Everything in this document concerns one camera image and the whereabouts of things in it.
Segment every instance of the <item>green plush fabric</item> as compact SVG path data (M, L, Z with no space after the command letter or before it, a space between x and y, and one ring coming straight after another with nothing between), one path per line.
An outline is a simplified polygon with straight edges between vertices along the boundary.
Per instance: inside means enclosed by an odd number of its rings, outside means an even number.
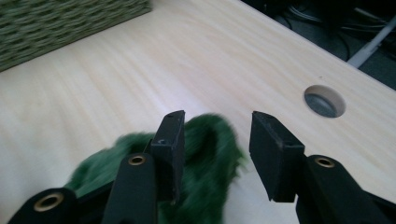
M121 137L113 148L83 161L66 188L77 196L114 180L126 155L142 152L154 133ZM185 166L180 201L159 203L159 223L222 223L228 187L243 155L232 128L218 115L206 114L185 124Z

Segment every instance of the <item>brass grommet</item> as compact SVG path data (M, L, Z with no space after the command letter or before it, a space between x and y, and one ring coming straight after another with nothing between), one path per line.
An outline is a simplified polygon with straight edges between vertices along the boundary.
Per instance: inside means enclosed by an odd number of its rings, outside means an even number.
M134 156L132 158L129 158L128 163L131 165L141 165L145 163L146 158L144 156Z
M37 212L46 212L58 206L64 200L62 193L51 193L35 203L34 209Z
M326 168L333 168L334 165L335 165L333 161L331 161L331 160L329 160L329 159L326 159L326 158L324 158L324 157L318 157L318 158L316 158L316 159L315 159L315 162L316 162L317 164L323 166L323 167L326 167Z

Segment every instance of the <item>green woven basket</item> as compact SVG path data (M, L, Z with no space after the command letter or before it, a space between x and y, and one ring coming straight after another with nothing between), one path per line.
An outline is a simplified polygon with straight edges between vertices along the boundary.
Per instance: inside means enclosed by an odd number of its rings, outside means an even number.
M149 0L0 0L0 72L149 11Z

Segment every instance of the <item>light wood surface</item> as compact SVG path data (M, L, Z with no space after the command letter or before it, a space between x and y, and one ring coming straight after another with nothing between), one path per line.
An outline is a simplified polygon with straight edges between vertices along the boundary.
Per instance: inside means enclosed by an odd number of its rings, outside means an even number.
M163 116L220 113L248 151L251 112L276 116L368 191L396 203L396 92L237 0L154 0L154 10L0 73L0 223L60 187L78 163ZM304 91L336 90L346 112L325 119ZM268 202L251 162L226 223L297 223Z

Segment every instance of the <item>round hole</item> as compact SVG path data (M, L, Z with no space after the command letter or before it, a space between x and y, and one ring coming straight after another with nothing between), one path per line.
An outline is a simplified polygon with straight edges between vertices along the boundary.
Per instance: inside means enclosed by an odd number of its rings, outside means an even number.
M134 156L128 160L129 164L131 165L140 165L145 163L146 158L143 156Z
M49 211L50 209L58 206L58 204L60 204L63 200L64 196L62 195L62 193L52 193L38 200L35 203L34 209L37 212Z
M304 99L309 108L326 118L338 118L346 112L343 97L326 86L308 87L304 92Z
M334 167L334 162L332 162L331 160L326 159L326 158L316 158L315 162L323 167L326 167L326 168Z

